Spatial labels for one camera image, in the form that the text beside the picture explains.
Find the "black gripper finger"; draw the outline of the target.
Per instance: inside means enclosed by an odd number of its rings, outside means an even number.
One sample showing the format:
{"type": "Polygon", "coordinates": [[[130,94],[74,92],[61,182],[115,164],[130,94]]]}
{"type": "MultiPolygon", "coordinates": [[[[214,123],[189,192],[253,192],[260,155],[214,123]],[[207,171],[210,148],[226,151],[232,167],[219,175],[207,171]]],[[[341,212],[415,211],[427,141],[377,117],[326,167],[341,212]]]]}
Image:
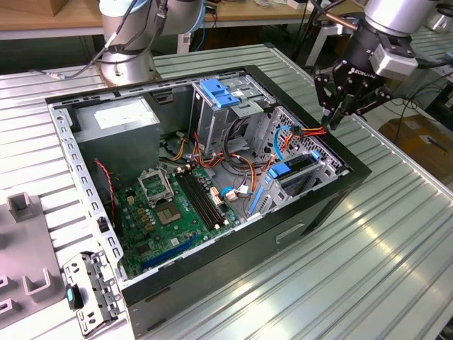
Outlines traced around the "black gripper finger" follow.
{"type": "Polygon", "coordinates": [[[387,103],[392,98],[392,93],[386,85],[376,89],[362,86],[355,95],[346,101],[345,115],[364,115],[387,103]]]}
{"type": "Polygon", "coordinates": [[[314,69],[314,85],[319,105],[323,109],[321,124],[335,130],[341,120],[350,113],[348,91],[350,90],[350,64],[335,62],[332,67],[314,69]]]}

